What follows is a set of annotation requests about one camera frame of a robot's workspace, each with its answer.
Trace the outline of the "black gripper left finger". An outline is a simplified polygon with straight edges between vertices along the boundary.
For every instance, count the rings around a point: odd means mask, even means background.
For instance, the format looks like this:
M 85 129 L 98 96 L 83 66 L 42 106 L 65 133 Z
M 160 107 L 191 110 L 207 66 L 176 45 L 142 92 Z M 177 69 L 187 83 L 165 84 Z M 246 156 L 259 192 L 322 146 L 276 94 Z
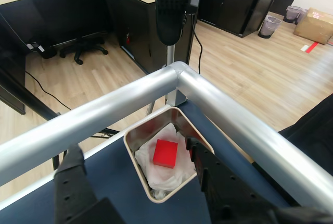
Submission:
M 122 223 L 108 198 L 97 199 L 84 163 L 82 150 L 72 144 L 53 179 L 55 223 Z

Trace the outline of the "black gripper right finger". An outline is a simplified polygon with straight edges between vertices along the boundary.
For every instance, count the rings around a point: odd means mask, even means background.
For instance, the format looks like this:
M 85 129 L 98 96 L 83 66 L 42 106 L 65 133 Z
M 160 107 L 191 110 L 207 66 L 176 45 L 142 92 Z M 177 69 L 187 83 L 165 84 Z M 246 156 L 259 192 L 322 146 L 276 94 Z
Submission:
M 212 223 L 282 223 L 277 208 L 256 194 L 195 137 L 186 138 Z

